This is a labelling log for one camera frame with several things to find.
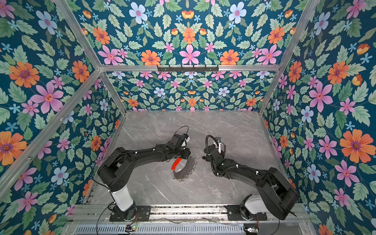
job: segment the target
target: floral wallpaper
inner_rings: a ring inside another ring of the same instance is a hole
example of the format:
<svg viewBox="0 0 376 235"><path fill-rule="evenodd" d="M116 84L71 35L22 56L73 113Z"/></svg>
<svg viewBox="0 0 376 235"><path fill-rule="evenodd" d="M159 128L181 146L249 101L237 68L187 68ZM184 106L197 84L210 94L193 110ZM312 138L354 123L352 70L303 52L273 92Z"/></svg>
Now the floral wallpaper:
<svg viewBox="0 0 376 235"><path fill-rule="evenodd" d="M320 235L376 234L376 3L323 1L263 113Z"/></svg>
<svg viewBox="0 0 376 235"><path fill-rule="evenodd" d="M84 202L96 164L120 119L119 109L98 79L0 199L0 234L59 235L74 205Z"/></svg>
<svg viewBox="0 0 376 235"><path fill-rule="evenodd" d="M71 2L73 10L80 10ZM0 175L92 66L51 1L0 1Z"/></svg>
<svg viewBox="0 0 376 235"><path fill-rule="evenodd" d="M280 62L306 3L95 0L74 14L102 64L267 65Z"/></svg>
<svg viewBox="0 0 376 235"><path fill-rule="evenodd" d="M126 109L176 111L256 111L273 76L268 71L109 73Z"/></svg>

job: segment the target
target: metal grille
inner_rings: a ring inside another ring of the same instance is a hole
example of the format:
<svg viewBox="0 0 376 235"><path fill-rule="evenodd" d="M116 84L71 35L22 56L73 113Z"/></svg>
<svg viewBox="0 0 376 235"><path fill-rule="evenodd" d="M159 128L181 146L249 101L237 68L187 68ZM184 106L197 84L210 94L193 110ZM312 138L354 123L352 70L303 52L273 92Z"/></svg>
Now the metal grille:
<svg viewBox="0 0 376 235"><path fill-rule="evenodd" d="M125 224L99 224L98 234L128 234ZM244 234L242 225L224 224L140 224L131 234ZM95 224L82 224L74 235L96 235Z"/></svg>

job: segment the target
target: marble surface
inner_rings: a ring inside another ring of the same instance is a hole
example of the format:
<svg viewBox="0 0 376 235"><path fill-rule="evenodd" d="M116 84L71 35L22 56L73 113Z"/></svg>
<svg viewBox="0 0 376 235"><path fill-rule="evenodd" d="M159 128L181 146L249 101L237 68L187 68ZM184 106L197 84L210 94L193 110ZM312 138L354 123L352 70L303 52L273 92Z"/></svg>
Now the marble surface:
<svg viewBox="0 0 376 235"><path fill-rule="evenodd" d="M128 182L136 204L240 203L246 195L257 194L245 183L213 174L210 163L200 158L208 134L221 137L226 158L258 169L278 168L256 112L129 112L115 147L137 150L166 143L184 125L190 127L187 147L197 157L195 171L178 182L171 176L173 160L137 167ZM100 185L93 195L91 204L112 202L107 189Z"/></svg>

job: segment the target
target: orange flower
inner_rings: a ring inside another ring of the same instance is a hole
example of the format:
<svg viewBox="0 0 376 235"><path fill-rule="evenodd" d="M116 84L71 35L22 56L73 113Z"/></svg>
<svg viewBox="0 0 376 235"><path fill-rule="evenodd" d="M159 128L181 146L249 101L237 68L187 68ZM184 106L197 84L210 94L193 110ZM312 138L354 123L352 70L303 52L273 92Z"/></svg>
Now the orange flower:
<svg viewBox="0 0 376 235"><path fill-rule="evenodd" d="M185 32L183 33L183 39L186 43L188 44L192 44L192 42L195 41L195 37L196 36L196 33L193 32L193 29L192 28L186 28L185 29Z"/></svg>
<svg viewBox="0 0 376 235"><path fill-rule="evenodd" d="M281 143L281 146L285 149L286 147L287 147L287 145L288 145L288 139L287 139L287 137L286 136L281 136L281 138L280 138L280 141L279 141L280 143Z"/></svg>
<svg viewBox="0 0 376 235"><path fill-rule="evenodd" d="M201 29L200 29L200 34L201 34L201 35L204 36L204 35L207 34L207 33L208 33L208 32L206 31L206 29L204 29L204 28L201 28Z"/></svg>
<svg viewBox="0 0 376 235"><path fill-rule="evenodd" d="M83 15L86 16L86 18L91 19L91 13L87 10L82 11Z"/></svg>
<svg viewBox="0 0 376 235"><path fill-rule="evenodd" d="M318 232L320 233L320 235L333 235L333 232L330 229L328 229L326 225L322 224L320 224Z"/></svg>
<svg viewBox="0 0 376 235"><path fill-rule="evenodd" d="M296 82L296 80L299 80L300 73L302 72L301 65L302 64L298 61L295 61L295 63L291 65L290 71L288 72L290 82Z"/></svg>
<svg viewBox="0 0 376 235"><path fill-rule="evenodd" d="M16 80L14 83L18 86L24 85L26 88L30 88L31 85L35 85L36 81L39 81L39 76L37 75L39 72L36 68L33 68L32 64L19 61L17 62L17 66L11 66L9 68L11 73L9 77L12 80Z"/></svg>
<svg viewBox="0 0 376 235"><path fill-rule="evenodd" d="M341 61L341 63L335 63L333 68L329 69L328 80L330 80L331 84L337 83L340 84L342 79L345 79L348 75L347 71L349 70L349 66L345 65L346 62Z"/></svg>
<svg viewBox="0 0 376 235"><path fill-rule="evenodd" d="M88 190L91 186L91 183L93 182L93 180L89 180L88 183L85 184L85 186L83 187L84 191L82 192L82 196L86 196L86 194L88 193Z"/></svg>
<svg viewBox="0 0 376 235"><path fill-rule="evenodd" d="M224 52L223 56L221 56L220 61L222 61L221 65L236 65L236 62L239 61L239 54L234 52L234 50L229 50L228 52Z"/></svg>
<svg viewBox="0 0 376 235"><path fill-rule="evenodd" d="M292 14L293 14L293 10L288 10L288 11L286 11L286 13L285 13L285 17L286 18L288 18L288 17L290 17Z"/></svg>
<svg viewBox="0 0 376 235"><path fill-rule="evenodd" d="M23 136L19 133L12 136L10 131L0 132L0 161L3 161L3 166L12 164L13 158L17 159L21 150L26 149L26 141L21 141L22 139Z"/></svg>
<svg viewBox="0 0 376 235"><path fill-rule="evenodd" d="M72 72L74 72L74 77L77 80L80 80L80 82L85 82L86 79L89 77L89 71L86 64L83 64L82 61L74 61L73 62L74 67L72 67Z"/></svg>
<svg viewBox="0 0 376 235"><path fill-rule="evenodd" d="M292 185L292 187L296 189L296 185L293 183L293 180L292 179L288 179L288 181L290 182L290 184Z"/></svg>
<svg viewBox="0 0 376 235"><path fill-rule="evenodd" d="M171 30L172 35L177 35L177 28Z"/></svg>
<svg viewBox="0 0 376 235"><path fill-rule="evenodd" d="M277 44L277 42L282 40L282 37L285 35L285 29L282 27L276 27L275 30L270 32L268 37L269 43Z"/></svg>
<svg viewBox="0 0 376 235"><path fill-rule="evenodd" d="M247 100L246 104L247 104L247 106L253 106L253 105L256 104L256 102L257 102L256 99L249 99L249 100Z"/></svg>
<svg viewBox="0 0 376 235"><path fill-rule="evenodd" d="M161 59L159 56L157 56L156 52L151 52L150 50L146 50L146 52L142 52L141 54L142 62L145 63L145 65L160 65Z"/></svg>
<svg viewBox="0 0 376 235"><path fill-rule="evenodd" d="M57 216L57 214L53 214L53 215L51 215L51 217L48 219L48 222L49 222L50 224L52 224L53 222L55 222L55 220L56 220L56 216Z"/></svg>
<svg viewBox="0 0 376 235"><path fill-rule="evenodd" d="M132 106L132 107L137 107L137 106L138 106L138 102L137 102L137 100L134 100L134 99L129 99L129 100L128 100L128 103L129 103L129 105Z"/></svg>
<svg viewBox="0 0 376 235"><path fill-rule="evenodd" d="M102 30L102 28L98 28L98 29L94 28L93 30L94 30L93 35L94 35L94 37L96 37L95 39L98 42L100 42L104 45L110 44L111 39L110 39L110 36L108 36L108 32L106 32L105 30Z"/></svg>
<svg viewBox="0 0 376 235"><path fill-rule="evenodd" d="M102 140L101 140L101 138L99 137L99 135L94 136L94 137L93 137L93 140L91 141L91 146L90 146L90 148L91 148L93 151L97 151L97 150L99 149L101 143L102 143Z"/></svg>
<svg viewBox="0 0 376 235"><path fill-rule="evenodd" d="M355 86L360 86L362 85L362 81L363 81L362 75L358 74L355 77L353 77L352 83Z"/></svg>
<svg viewBox="0 0 376 235"><path fill-rule="evenodd" d="M120 119L118 119L118 120L115 122L115 130L118 128L119 124L120 124Z"/></svg>
<svg viewBox="0 0 376 235"><path fill-rule="evenodd" d="M372 156L376 154L376 147L369 145L373 143L373 139L369 134L363 135L361 130L354 129L352 134L346 131L343 134L344 139L340 140L340 146L344 147L342 153L348 157L350 161L359 163L359 158L363 163L371 161L368 154Z"/></svg>
<svg viewBox="0 0 376 235"><path fill-rule="evenodd" d="M182 11L182 16L184 19L192 19L194 16L194 11Z"/></svg>
<svg viewBox="0 0 376 235"><path fill-rule="evenodd" d="M361 44L358 49L356 50L356 53L358 55L366 53L371 47L368 44Z"/></svg>
<svg viewBox="0 0 376 235"><path fill-rule="evenodd" d="M190 99L189 101L188 101L188 104L190 105L190 106L195 106L196 105L196 103L197 103L197 101L195 100L195 99Z"/></svg>

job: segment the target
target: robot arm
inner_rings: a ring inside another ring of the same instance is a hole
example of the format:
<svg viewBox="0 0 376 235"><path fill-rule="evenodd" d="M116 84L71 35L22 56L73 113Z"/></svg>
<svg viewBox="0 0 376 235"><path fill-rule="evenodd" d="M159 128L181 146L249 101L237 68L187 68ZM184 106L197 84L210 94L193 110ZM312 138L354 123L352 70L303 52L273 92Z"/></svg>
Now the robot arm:
<svg viewBox="0 0 376 235"><path fill-rule="evenodd" d="M208 145L208 138L214 143ZM251 213L269 211L275 217L284 220L299 198L297 191L275 168L257 170L246 165L241 165L232 159L224 158L226 146L220 151L221 139L211 135L206 137L205 155L203 158L211 163L213 173L218 177L240 180L256 188L260 197L251 196L244 202L245 208Z"/></svg>

